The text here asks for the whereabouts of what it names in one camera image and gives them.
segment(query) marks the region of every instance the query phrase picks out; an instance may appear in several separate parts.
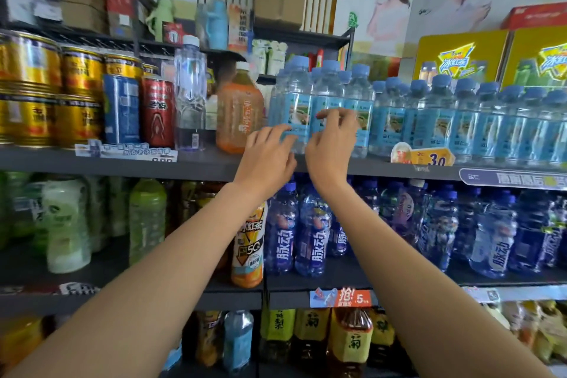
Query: red box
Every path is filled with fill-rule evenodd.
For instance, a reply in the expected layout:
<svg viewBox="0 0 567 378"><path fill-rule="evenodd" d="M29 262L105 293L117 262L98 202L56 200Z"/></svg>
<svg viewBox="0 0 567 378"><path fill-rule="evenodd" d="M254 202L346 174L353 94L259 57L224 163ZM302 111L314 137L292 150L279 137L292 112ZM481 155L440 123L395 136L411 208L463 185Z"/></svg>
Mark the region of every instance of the red box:
<svg viewBox="0 0 567 378"><path fill-rule="evenodd" d="M566 26L567 2L543 5L516 6L502 22L501 29Z"/></svg>

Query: forearm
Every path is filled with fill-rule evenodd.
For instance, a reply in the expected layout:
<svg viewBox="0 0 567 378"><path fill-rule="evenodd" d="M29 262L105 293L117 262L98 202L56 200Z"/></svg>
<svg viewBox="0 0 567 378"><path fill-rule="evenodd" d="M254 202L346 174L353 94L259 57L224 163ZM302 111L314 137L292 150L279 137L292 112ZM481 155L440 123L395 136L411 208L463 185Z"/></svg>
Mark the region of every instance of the forearm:
<svg viewBox="0 0 567 378"><path fill-rule="evenodd" d="M9 378L159 375L226 246L258 205L227 184L79 309Z"/></svg>
<svg viewBox="0 0 567 378"><path fill-rule="evenodd" d="M552 376L346 183L324 194L420 376Z"/></svg>

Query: water bottle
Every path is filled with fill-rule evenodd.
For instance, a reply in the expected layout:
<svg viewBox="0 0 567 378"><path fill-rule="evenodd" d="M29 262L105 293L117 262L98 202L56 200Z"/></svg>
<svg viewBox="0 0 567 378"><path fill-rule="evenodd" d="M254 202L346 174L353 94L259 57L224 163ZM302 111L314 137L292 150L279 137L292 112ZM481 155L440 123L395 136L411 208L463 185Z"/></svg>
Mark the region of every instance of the water bottle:
<svg viewBox="0 0 567 378"><path fill-rule="evenodd" d="M559 246L563 240L563 232L567 224L567 201L558 196L553 203L551 224L544 228L545 241L543 244L543 266L555 267Z"/></svg>
<svg viewBox="0 0 567 378"><path fill-rule="evenodd" d="M299 220L295 182L288 182L270 200L264 246L266 274L280 275L293 267L293 245Z"/></svg>
<svg viewBox="0 0 567 378"><path fill-rule="evenodd" d="M374 99L376 99L380 94L384 93L386 90L386 81L374 81L372 83L372 88L374 89Z"/></svg>
<svg viewBox="0 0 567 378"><path fill-rule="evenodd" d="M308 184L306 190L299 209L301 232L297 234L295 270L303 276L320 276L325 272L330 208L313 184Z"/></svg>
<svg viewBox="0 0 567 378"><path fill-rule="evenodd" d="M455 115L455 97L450 86L449 75L435 75L431 91L420 100L413 140L416 148L449 147Z"/></svg>
<svg viewBox="0 0 567 378"><path fill-rule="evenodd" d="M515 166L518 163L520 133L525 121L524 117L517 116L518 98L522 90L520 85L509 85L498 94L498 104L493 111L498 122L494 152L496 165Z"/></svg>
<svg viewBox="0 0 567 378"><path fill-rule="evenodd" d="M420 235L423 219L424 180L409 180L400 192L397 209L392 220L392 229L415 246Z"/></svg>
<svg viewBox="0 0 567 378"><path fill-rule="evenodd" d="M500 103L497 98L499 87L498 82L483 82L478 88L478 118L472 134L472 160L477 163L494 163L499 121L494 109Z"/></svg>
<svg viewBox="0 0 567 378"><path fill-rule="evenodd" d="M205 149L205 102L207 60L199 51L199 38L183 36L183 46L175 50L175 149Z"/></svg>
<svg viewBox="0 0 567 378"><path fill-rule="evenodd" d="M524 190L518 198L518 232L510 253L509 269L538 273L545 257L547 234L555 221L553 198L546 191Z"/></svg>
<svg viewBox="0 0 567 378"><path fill-rule="evenodd" d="M252 351L254 317L245 310L230 311L224 316L223 366L231 376L248 366Z"/></svg>
<svg viewBox="0 0 567 378"><path fill-rule="evenodd" d="M351 81L352 75L353 73L351 71L338 72L338 77L345 86Z"/></svg>
<svg viewBox="0 0 567 378"><path fill-rule="evenodd" d="M393 224L393 216L396 213L400 199L400 190L403 187L403 182L390 181L388 187L380 195L380 216L390 227Z"/></svg>
<svg viewBox="0 0 567 378"><path fill-rule="evenodd" d="M473 270L488 278L501 278L506 274L508 258L518 229L515 202L515 196L501 194L478 216L469 264Z"/></svg>
<svg viewBox="0 0 567 378"><path fill-rule="evenodd" d="M413 146L413 138L416 134L417 107L428 92L429 87L425 80L413 80L409 86L409 94L405 100L404 127L401 133L401 140L409 146Z"/></svg>
<svg viewBox="0 0 567 378"><path fill-rule="evenodd" d="M316 83L322 75L322 68L311 68L311 80Z"/></svg>
<svg viewBox="0 0 567 378"><path fill-rule="evenodd" d="M380 194L376 178L365 178L356 188L356 193L376 214L380 215Z"/></svg>
<svg viewBox="0 0 567 378"><path fill-rule="evenodd" d="M323 109L343 106L345 87L339 78L341 64L336 60L324 60L322 76L315 84L313 91L313 108L311 112L311 134L325 129L325 120L318 120L317 113Z"/></svg>
<svg viewBox="0 0 567 378"><path fill-rule="evenodd" d="M457 192L443 190L429 202L417 241L420 253L443 272L449 267L458 227Z"/></svg>
<svg viewBox="0 0 567 378"><path fill-rule="evenodd" d="M453 259L465 262L469 259L476 237L477 218L483 212L479 187L472 187L459 195L459 228L455 232Z"/></svg>
<svg viewBox="0 0 567 378"><path fill-rule="evenodd" d="M308 67L307 57L294 57L282 100L282 123L291 127L283 136L297 136L291 149L295 154L305 154L305 146L309 141L313 82L309 78Z"/></svg>
<svg viewBox="0 0 567 378"><path fill-rule="evenodd" d="M476 81L471 78L461 78L455 86L457 110L451 127L449 147L456 163L468 163L472 160L473 133L479 107L475 95L476 86Z"/></svg>
<svg viewBox="0 0 567 378"><path fill-rule="evenodd" d="M280 69L280 73L276 76L276 85L270 94L270 104L268 107L268 125L277 126L280 123L281 115L281 96L284 93L284 88L287 80L287 70Z"/></svg>
<svg viewBox="0 0 567 378"><path fill-rule="evenodd" d="M386 90L374 102L369 151L376 156L389 157L393 146L401 142L405 98L401 95L400 86L400 78L388 78Z"/></svg>
<svg viewBox="0 0 567 378"><path fill-rule="evenodd" d="M368 153L369 130L372 120L372 104L374 102L374 89L368 82L370 67L365 64L355 64L352 70L352 79L344 92L344 107L357 111L358 130L356 144L352 157L366 157Z"/></svg>
<svg viewBox="0 0 567 378"><path fill-rule="evenodd" d="M547 125L539 164L557 166L567 152L567 92L551 90L543 99L540 117Z"/></svg>
<svg viewBox="0 0 567 378"><path fill-rule="evenodd" d="M521 97L518 116L524 118L524 122L520 133L518 165L535 166L539 164L547 130L547 122L540 118L544 97L545 88L543 87L526 88L526 92Z"/></svg>
<svg viewBox="0 0 567 378"><path fill-rule="evenodd" d="M347 178L346 181L349 185L352 184L351 178ZM337 216L331 212L330 237L327 252L331 257L341 257L345 255L348 250L349 243L343 226L340 221L338 221Z"/></svg>

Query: woman in poster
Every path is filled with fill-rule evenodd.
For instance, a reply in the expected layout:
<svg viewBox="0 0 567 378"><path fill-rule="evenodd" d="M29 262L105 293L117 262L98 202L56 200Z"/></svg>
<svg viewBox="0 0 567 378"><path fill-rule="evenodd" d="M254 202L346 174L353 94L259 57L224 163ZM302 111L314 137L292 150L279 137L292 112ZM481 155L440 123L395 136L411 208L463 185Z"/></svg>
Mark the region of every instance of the woman in poster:
<svg viewBox="0 0 567 378"><path fill-rule="evenodd" d="M409 5L409 0L376 0L374 13L366 27L366 34L372 38L372 54L401 56L409 20Z"/></svg>
<svg viewBox="0 0 567 378"><path fill-rule="evenodd" d="M446 0L425 16L422 36L475 31L490 12L492 3L475 6L469 0Z"/></svg>

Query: hand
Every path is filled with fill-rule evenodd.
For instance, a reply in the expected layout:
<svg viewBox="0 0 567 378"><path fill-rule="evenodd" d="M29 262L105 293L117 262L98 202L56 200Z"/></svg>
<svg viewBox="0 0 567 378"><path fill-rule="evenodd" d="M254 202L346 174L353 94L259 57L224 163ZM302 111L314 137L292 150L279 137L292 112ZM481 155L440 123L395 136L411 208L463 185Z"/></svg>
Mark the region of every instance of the hand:
<svg viewBox="0 0 567 378"><path fill-rule="evenodd" d="M354 145L358 120L350 109L330 109L317 114L327 118L325 130L310 139L305 150L307 169L317 191L325 196L327 191L346 184L346 173Z"/></svg>
<svg viewBox="0 0 567 378"><path fill-rule="evenodd" d="M289 129L287 124L264 127L246 139L245 153L233 184L250 193L256 205L283 187L297 166L295 156L290 152L297 136L287 135L280 142L282 133Z"/></svg>

